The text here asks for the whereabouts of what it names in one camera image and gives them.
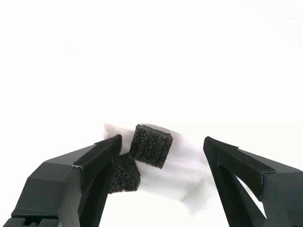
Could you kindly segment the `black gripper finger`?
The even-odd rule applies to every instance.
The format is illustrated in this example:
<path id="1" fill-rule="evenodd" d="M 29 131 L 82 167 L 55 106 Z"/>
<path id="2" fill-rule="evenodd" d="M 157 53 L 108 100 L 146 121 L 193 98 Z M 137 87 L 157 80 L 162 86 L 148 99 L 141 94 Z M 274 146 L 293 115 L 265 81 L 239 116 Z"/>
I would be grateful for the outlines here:
<path id="1" fill-rule="evenodd" d="M 122 135 L 43 162 L 28 178 L 6 227 L 97 227 Z"/>
<path id="2" fill-rule="evenodd" d="M 211 137 L 203 150 L 231 227 L 301 227 L 303 172 Z"/>

